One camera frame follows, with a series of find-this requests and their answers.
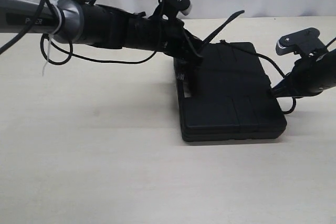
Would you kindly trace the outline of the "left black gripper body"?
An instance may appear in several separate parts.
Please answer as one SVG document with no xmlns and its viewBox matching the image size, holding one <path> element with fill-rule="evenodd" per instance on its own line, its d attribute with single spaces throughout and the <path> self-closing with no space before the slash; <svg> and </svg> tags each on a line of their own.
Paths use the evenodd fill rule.
<svg viewBox="0 0 336 224">
<path fill-rule="evenodd" d="M 201 40 L 184 28 L 184 22 L 177 17 L 163 18 L 164 15 L 151 15 L 149 20 L 156 23 L 159 35 L 155 49 L 149 58 L 158 52 L 176 59 L 203 59 L 197 52 Z"/>
</svg>

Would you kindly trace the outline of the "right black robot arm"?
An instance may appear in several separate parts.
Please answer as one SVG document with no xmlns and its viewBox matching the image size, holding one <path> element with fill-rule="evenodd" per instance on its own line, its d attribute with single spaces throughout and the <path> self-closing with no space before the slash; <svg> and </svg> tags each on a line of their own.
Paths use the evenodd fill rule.
<svg viewBox="0 0 336 224">
<path fill-rule="evenodd" d="M 335 50 L 318 57 L 299 59 L 292 70 L 272 88 L 277 98 L 313 97 L 335 87 Z"/>
</svg>

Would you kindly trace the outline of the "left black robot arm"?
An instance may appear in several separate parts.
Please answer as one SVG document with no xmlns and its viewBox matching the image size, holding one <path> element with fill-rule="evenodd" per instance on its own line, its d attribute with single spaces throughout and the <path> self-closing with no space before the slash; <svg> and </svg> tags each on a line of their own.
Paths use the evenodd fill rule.
<svg viewBox="0 0 336 224">
<path fill-rule="evenodd" d="M 191 34 L 177 14 L 182 4 L 158 0 L 151 16 L 128 13 L 97 4 L 96 0 L 1 0 L 1 32 L 13 33 L 1 52 L 27 34 L 41 34 L 42 40 L 88 45 L 102 49 L 131 48 L 176 59 L 191 94 L 198 89 L 197 71 L 203 61 L 201 52 L 221 31 L 217 28 L 204 40 Z"/>
</svg>

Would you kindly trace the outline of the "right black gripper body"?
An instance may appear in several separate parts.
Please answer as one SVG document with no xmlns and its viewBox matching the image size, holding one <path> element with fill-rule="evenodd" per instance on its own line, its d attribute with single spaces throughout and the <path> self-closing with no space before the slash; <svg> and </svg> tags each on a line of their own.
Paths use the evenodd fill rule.
<svg viewBox="0 0 336 224">
<path fill-rule="evenodd" d="M 286 77 L 285 97 L 313 97 L 325 91 L 324 85 L 316 83 L 322 76 L 323 71 L 318 68 L 323 59 L 324 56 L 297 60 L 292 71 Z"/>
</svg>

